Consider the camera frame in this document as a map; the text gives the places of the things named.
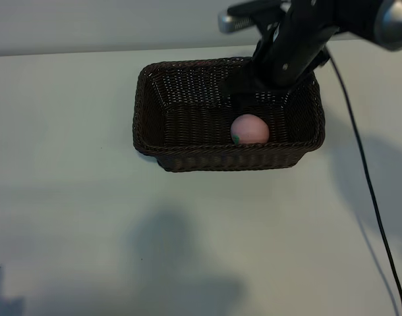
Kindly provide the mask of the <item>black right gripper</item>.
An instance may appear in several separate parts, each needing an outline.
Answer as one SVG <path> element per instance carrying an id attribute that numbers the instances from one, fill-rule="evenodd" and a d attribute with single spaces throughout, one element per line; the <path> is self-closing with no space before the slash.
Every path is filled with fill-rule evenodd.
<path id="1" fill-rule="evenodd" d="M 335 1 L 291 1 L 289 10 L 254 58 L 233 70 L 220 84 L 223 95 L 232 95 L 235 114 L 250 114 L 257 106 L 252 93 L 266 86 L 292 86 L 336 33 Z"/>

